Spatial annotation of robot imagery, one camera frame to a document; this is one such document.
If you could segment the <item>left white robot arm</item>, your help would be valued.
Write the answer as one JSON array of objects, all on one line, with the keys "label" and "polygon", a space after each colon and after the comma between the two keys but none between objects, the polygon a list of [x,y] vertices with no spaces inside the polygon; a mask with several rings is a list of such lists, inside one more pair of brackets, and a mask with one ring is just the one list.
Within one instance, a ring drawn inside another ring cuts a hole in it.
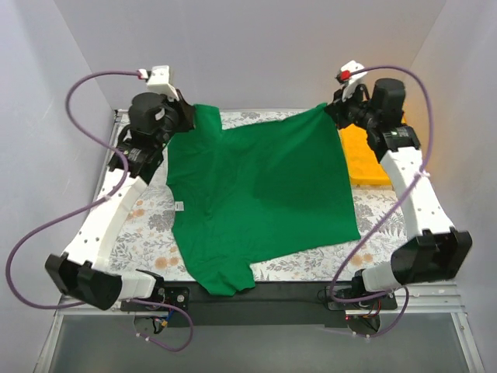
[{"label": "left white robot arm", "polygon": [[194,129],[194,106],[177,90],[174,96],[144,92],[136,95],[128,110],[129,123],[116,140],[117,155],[110,158],[99,196],[116,193],[89,212],[77,235],[59,256],[51,254],[45,269],[57,289],[66,296],[98,309],[110,309],[129,298],[150,311],[164,305],[161,277],[146,270],[111,272],[109,259],[127,216],[164,161],[163,151],[177,133]]}]

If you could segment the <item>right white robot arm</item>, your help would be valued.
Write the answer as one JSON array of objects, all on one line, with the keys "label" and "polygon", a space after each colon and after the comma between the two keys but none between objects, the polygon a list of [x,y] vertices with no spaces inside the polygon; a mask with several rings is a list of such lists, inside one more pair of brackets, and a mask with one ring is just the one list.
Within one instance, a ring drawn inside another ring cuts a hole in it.
[{"label": "right white robot arm", "polygon": [[403,124],[405,85],[380,78],[368,92],[361,78],[339,74],[337,90],[325,112],[340,129],[353,124],[365,130],[367,144],[387,173],[397,195],[408,241],[387,262],[358,270],[338,296],[361,308],[372,307],[382,291],[402,285],[455,278],[471,246],[469,232],[459,231],[445,214],[429,177],[422,173],[422,151],[415,130]]}]

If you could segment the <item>yellow plastic tray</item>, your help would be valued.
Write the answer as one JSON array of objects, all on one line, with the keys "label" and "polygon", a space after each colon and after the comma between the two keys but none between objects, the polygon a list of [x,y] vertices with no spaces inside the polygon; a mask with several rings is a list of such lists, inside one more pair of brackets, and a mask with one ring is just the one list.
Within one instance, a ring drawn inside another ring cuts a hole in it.
[{"label": "yellow plastic tray", "polygon": [[386,187],[391,185],[387,173],[377,161],[367,144],[364,129],[350,125],[339,130],[342,148],[346,157],[351,184],[359,186]]}]

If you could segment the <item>green t shirt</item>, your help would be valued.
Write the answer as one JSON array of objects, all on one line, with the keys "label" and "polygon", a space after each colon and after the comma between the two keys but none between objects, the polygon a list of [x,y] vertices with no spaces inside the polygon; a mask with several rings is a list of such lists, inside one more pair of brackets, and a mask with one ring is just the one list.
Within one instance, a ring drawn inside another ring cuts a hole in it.
[{"label": "green t shirt", "polygon": [[360,237],[323,105],[224,129],[220,110],[199,104],[194,121],[169,142],[166,183],[182,204],[172,233],[186,270],[210,294],[253,288],[254,263]]}]

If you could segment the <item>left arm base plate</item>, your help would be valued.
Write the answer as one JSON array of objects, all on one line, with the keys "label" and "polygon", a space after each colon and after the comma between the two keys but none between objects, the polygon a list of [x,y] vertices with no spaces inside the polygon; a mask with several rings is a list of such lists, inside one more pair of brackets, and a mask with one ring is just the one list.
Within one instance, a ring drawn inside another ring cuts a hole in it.
[{"label": "left arm base plate", "polygon": [[[149,298],[144,299],[146,302],[155,302],[161,304],[174,305],[186,311],[189,305],[188,287],[159,287],[155,288]],[[152,312],[162,310],[167,312],[168,309],[160,308],[155,305],[143,305],[136,302],[121,302],[120,310],[123,312]]]}]

